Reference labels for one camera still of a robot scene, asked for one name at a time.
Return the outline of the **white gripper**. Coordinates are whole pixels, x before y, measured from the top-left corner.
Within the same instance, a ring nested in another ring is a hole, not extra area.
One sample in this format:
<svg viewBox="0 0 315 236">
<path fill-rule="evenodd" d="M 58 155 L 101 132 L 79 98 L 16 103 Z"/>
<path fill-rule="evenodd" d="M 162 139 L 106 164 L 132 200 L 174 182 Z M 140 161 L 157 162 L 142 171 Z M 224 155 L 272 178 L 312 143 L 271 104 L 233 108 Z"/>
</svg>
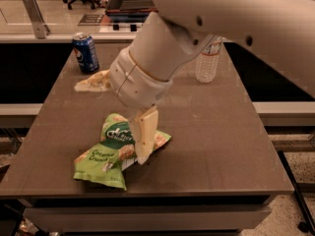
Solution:
<svg viewBox="0 0 315 236">
<path fill-rule="evenodd" d="M 156 105 L 166 94 L 172 81 L 159 81 L 146 74 L 133 60 L 130 48 L 122 49 L 109 71 L 93 74 L 74 86 L 75 91 L 102 92 L 112 90 L 116 97 L 126 106 L 142 109 L 128 119 L 132 137 L 135 142 L 137 161 L 144 164 L 155 144 L 158 126 L 158 109 Z"/>
</svg>

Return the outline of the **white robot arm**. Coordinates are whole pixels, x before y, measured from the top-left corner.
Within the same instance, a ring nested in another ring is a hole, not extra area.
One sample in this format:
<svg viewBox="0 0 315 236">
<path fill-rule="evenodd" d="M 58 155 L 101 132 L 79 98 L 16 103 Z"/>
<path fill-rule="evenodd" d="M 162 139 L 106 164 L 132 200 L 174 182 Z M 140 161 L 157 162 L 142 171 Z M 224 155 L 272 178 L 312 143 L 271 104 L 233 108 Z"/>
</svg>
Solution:
<svg viewBox="0 0 315 236">
<path fill-rule="evenodd" d="M 153 0 L 133 42 L 110 68 L 76 84 L 77 91 L 112 91 L 135 110 L 129 123 L 137 160 L 153 151 L 157 104 L 179 68 L 222 36 L 258 56 L 315 96 L 315 1 Z"/>
</svg>

